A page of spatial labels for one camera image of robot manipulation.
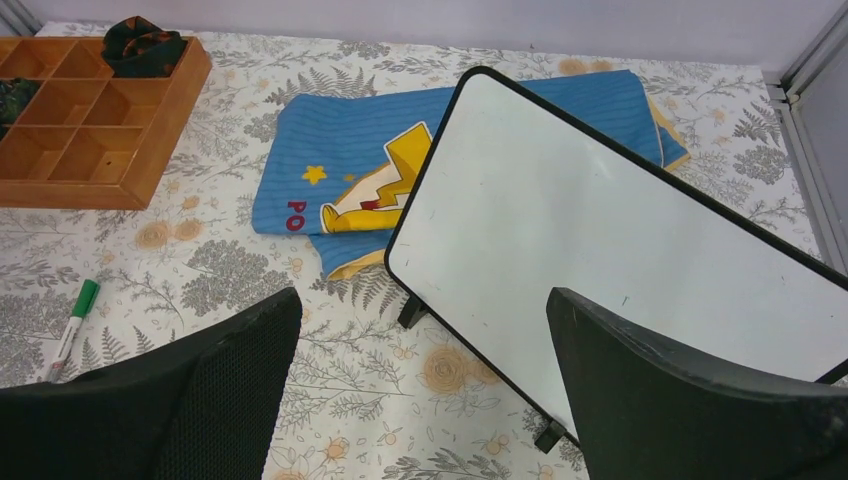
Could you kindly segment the white board with black frame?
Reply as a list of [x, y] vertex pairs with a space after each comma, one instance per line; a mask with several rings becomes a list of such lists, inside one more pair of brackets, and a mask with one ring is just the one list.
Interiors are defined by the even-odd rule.
[[454, 90], [385, 265], [572, 442], [556, 287], [756, 370], [847, 374], [843, 274], [488, 67]]

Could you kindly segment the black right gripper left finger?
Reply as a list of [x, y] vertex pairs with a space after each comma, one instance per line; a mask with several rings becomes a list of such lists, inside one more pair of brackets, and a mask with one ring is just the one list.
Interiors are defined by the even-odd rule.
[[258, 479], [300, 335], [286, 288], [65, 383], [1, 392], [5, 479]]

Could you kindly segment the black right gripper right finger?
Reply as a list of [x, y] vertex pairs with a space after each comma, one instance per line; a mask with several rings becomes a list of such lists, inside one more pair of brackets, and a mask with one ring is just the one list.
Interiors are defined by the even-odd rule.
[[843, 479], [845, 389], [751, 369], [566, 289], [546, 313], [593, 479]]

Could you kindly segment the green capped whiteboard marker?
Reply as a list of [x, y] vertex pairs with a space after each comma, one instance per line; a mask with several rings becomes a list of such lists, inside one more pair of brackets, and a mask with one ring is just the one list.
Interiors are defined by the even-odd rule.
[[75, 337], [93, 308], [99, 289], [99, 284], [94, 280], [86, 279], [83, 282], [69, 315], [68, 323], [60, 338], [58, 350], [53, 356], [45, 375], [47, 382], [54, 382], [59, 378], [69, 358]]

